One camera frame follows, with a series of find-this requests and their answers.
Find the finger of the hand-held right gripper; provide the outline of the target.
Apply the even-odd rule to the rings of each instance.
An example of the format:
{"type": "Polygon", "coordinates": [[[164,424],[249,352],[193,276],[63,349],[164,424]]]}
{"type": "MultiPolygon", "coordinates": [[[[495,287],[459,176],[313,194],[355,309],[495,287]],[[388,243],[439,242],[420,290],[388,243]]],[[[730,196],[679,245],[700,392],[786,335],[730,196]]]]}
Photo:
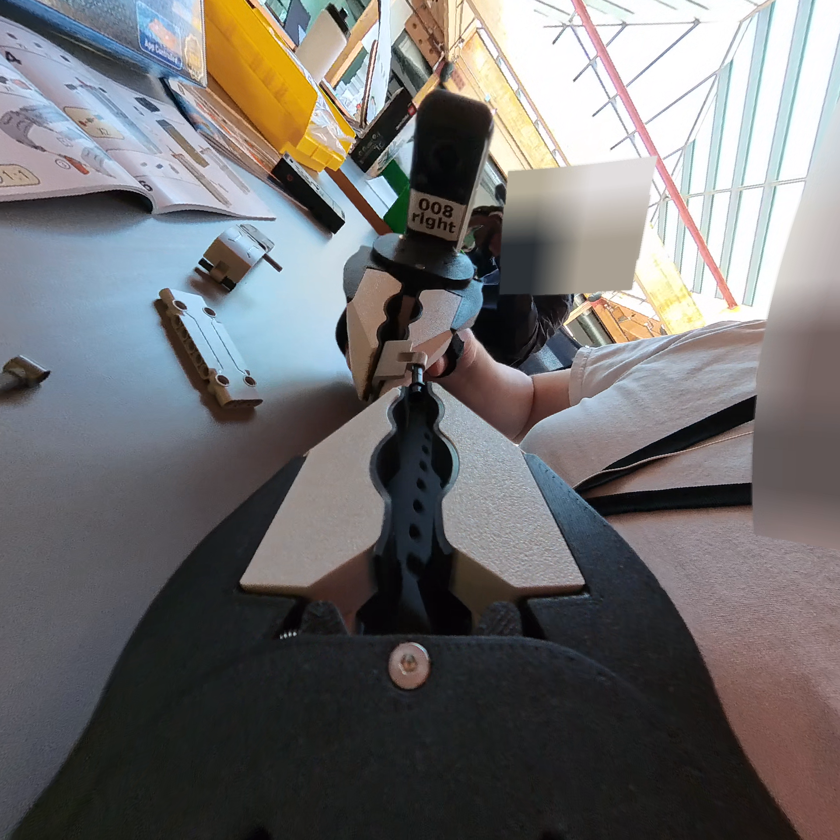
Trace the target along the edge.
{"type": "Polygon", "coordinates": [[[460,296],[449,290],[423,290],[418,297],[421,313],[408,326],[411,344],[399,353],[400,361],[437,361],[446,352],[452,337],[452,324],[459,309],[460,296]]]}
{"type": "Polygon", "coordinates": [[[380,352],[377,333],[387,319],[386,305],[398,293],[398,281],[383,270],[366,270],[346,307],[349,366],[358,397],[367,401],[380,352]]]}

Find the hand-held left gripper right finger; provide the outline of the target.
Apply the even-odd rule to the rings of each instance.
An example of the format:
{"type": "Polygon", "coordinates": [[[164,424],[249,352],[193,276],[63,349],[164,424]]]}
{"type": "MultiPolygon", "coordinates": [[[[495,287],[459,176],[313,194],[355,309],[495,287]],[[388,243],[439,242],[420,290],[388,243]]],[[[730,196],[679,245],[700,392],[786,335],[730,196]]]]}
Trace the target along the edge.
{"type": "Polygon", "coordinates": [[[475,621],[494,602],[580,592],[584,578],[519,446],[440,386],[430,389],[458,461],[442,502],[451,591],[475,621]]]}

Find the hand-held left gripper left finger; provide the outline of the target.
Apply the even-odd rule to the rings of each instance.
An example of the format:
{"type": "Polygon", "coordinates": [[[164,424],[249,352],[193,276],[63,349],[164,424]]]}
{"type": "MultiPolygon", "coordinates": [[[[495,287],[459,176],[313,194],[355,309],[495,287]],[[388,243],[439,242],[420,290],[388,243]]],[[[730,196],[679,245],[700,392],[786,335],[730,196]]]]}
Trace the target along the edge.
{"type": "Polygon", "coordinates": [[[351,632],[371,597],[373,548],[385,503],[371,460],[392,433],[391,389],[308,452],[280,509],[240,579],[247,592],[303,596],[335,604],[351,632]]]}

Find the light grey curved panel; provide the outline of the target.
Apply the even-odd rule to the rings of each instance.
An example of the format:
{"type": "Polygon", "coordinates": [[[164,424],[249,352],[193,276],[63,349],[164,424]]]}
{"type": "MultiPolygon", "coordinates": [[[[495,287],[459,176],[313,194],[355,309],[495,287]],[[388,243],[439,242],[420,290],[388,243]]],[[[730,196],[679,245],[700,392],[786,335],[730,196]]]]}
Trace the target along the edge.
{"type": "Polygon", "coordinates": [[[410,339],[386,342],[371,381],[373,398],[409,382],[413,368],[425,368],[426,365],[426,353],[415,351],[410,339]]]}

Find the grey desk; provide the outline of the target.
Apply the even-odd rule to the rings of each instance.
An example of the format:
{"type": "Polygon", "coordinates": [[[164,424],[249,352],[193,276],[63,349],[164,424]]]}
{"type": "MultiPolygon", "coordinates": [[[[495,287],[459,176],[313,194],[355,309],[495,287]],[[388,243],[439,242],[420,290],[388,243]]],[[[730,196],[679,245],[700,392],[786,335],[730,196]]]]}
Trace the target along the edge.
{"type": "Polygon", "coordinates": [[[342,269],[374,230],[327,173],[329,236],[271,186],[283,270],[231,294],[193,273],[229,224],[151,216],[135,195],[2,205],[2,362],[51,375],[2,396],[2,838],[83,732],[124,645],[177,566],[288,460],[359,412],[334,339],[342,269]],[[155,306],[218,302],[264,402],[220,408],[155,306]]]}

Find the person's right hand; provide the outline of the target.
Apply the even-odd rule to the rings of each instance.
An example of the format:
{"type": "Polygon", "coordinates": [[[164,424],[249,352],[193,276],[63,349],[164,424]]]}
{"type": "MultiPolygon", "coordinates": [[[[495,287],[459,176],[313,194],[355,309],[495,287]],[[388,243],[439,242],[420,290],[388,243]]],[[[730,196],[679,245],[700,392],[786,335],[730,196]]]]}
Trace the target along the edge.
{"type": "Polygon", "coordinates": [[[426,368],[424,380],[441,385],[449,394],[467,403],[496,373],[497,363],[478,341],[472,329],[457,332],[461,355],[452,366],[445,353],[426,368]]]}

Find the black carton box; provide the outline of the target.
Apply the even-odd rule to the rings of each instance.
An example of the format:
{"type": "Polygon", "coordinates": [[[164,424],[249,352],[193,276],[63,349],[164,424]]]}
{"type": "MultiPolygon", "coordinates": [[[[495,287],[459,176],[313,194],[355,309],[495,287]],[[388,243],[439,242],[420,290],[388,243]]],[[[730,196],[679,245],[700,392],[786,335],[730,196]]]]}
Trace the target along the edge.
{"type": "Polygon", "coordinates": [[[351,160],[363,173],[375,177],[382,171],[386,165],[382,161],[400,132],[413,120],[416,110],[411,92],[402,87],[388,99],[350,153],[351,160]]]}

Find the clear plastic bags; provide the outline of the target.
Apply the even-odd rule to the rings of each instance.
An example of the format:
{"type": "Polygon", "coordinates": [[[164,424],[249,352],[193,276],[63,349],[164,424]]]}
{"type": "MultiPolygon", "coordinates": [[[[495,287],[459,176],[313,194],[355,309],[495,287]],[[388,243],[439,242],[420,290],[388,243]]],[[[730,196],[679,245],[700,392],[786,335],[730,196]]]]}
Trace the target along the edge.
{"type": "Polygon", "coordinates": [[[345,156],[355,142],[355,132],[332,105],[329,99],[318,96],[306,136],[331,152],[345,156]]]}

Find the grey curved brick assembly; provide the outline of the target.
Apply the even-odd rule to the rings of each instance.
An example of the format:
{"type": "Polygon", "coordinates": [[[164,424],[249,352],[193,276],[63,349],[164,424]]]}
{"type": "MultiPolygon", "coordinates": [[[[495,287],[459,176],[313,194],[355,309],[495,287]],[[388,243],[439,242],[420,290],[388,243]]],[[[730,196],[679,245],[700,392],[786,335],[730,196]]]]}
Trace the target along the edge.
{"type": "Polygon", "coordinates": [[[232,291],[261,260],[282,271],[269,256],[274,246],[274,242],[257,227],[237,224],[215,238],[197,265],[216,283],[232,291]]]}

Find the grey rectangular panel brick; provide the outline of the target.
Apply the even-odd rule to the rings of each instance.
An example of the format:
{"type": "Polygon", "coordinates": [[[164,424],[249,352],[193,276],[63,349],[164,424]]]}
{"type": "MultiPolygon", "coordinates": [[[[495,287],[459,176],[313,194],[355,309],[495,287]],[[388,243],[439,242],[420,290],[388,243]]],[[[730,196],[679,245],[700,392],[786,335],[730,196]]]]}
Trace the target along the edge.
{"type": "Polygon", "coordinates": [[[164,288],[168,318],[207,390],[223,408],[256,407],[263,400],[254,376],[224,325],[199,295],[164,288]]]}

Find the white bottle with black lid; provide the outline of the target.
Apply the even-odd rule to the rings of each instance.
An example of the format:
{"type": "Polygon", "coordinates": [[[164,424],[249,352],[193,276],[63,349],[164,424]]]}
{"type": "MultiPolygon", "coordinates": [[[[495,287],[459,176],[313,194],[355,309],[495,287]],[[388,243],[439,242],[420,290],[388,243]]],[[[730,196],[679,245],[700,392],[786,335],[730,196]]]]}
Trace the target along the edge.
{"type": "Polygon", "coordinates": [[[347,13],[333,3],[321,11],[296,50],[297,61],[317,86],[347,46],[350,28],[347,13]]]}

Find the colourful printed leaflet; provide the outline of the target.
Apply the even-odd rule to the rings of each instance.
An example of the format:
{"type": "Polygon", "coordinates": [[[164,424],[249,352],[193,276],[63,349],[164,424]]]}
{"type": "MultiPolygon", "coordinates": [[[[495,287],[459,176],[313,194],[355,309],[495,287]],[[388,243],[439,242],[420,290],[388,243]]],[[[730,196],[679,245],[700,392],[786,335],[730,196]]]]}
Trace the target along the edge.
{"type": "Polygon", "coordinates": [[[179,77],[161,81],[184,118],[216,151],[262,180],[271,180],[280,154],[241,113],[212,89],[179,77]]]}

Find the small dark grey connector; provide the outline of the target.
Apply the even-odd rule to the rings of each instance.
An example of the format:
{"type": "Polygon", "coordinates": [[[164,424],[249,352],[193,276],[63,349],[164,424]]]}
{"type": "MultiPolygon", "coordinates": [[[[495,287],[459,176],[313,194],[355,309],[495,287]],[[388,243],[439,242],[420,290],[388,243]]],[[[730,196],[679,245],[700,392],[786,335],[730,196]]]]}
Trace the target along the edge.
{"type": "Polygon", "coordinates": [[[34,388],[49,377],[51,371],[24,356],[17,356],[3,365],[1,393],[34,388]]]}

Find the instruction booklet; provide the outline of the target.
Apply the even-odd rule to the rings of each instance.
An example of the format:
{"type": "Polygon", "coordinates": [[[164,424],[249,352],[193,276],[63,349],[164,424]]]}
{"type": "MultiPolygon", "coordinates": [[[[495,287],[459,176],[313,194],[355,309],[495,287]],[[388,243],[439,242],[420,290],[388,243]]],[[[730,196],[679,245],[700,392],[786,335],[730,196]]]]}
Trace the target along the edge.
{"type": "Polygon", "coordinates": [[[270,208],[168,102],[1,20],[1,200],[124,191],[153,215],[270,221],[270,208]]]}

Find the blue robot kit box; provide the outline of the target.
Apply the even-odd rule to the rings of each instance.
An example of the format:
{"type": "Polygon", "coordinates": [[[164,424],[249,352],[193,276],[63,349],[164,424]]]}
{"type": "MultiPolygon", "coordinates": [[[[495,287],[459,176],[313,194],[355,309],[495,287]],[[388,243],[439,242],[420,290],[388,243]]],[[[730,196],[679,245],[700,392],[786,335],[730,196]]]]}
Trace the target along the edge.
{"type": "Polygon", "coordinates": [[[150,60],[205,86],[202,1],[44,1],[33,8],[92,44],[150,60]]]}

